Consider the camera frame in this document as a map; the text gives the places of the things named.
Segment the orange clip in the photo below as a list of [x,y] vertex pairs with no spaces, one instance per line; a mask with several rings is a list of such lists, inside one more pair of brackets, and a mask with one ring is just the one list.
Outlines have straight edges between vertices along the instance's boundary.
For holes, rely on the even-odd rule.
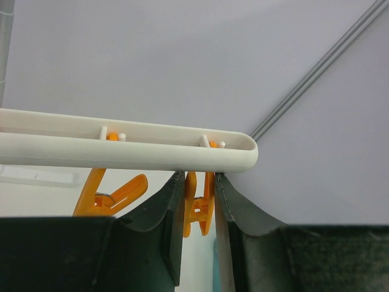
[[113,193],[98,192],[105,173],[106,169],[93,168],[90,171],[72,213],[73,217],[113,216],[148,190],[147,177],[140,174]]
[[204,194],[195,197],[197,177],[195,172],[188,172],[185,179],[185,210],[183,237],[190,236],[191,224],[199,223],[202,236],[209,233],[215,205],[215,174],[205,173]]

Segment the white plastic clip hanger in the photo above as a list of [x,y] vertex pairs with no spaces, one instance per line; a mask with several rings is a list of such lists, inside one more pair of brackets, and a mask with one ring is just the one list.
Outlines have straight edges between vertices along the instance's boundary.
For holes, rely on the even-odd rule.
[[1,110],[2,164],[245,172],[257,159],[239,132]]

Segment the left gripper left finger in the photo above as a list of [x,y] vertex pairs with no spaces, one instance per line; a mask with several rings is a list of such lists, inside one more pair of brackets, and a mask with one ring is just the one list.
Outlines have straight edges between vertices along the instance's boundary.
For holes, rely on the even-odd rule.
[[121,217],[1,220],[2,291],[173,291],[180,282],[184,172]]

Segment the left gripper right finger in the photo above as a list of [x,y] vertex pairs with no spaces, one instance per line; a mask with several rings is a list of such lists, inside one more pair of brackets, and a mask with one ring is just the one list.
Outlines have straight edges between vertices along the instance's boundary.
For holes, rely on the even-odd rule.
[[215,220],[222,291],[387,291],[388,226],[287,224],[218,173]]

